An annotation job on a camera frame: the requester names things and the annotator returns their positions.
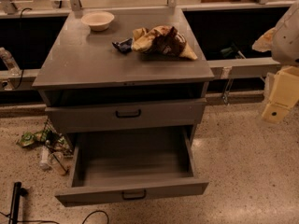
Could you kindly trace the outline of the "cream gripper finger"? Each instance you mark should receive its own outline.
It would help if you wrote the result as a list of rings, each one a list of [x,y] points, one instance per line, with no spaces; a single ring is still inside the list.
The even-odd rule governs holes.
[[[262,120],[269,123],[280,123],[290,110],[287,107],[268,103],[262,113]]]

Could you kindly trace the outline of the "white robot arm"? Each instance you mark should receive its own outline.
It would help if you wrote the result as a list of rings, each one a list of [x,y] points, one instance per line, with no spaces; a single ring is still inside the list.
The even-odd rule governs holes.
[[[281,122],[299,101],[299,1],[295,1],[276,25],[272,58],[283,65],[275,75],[262,119]]]

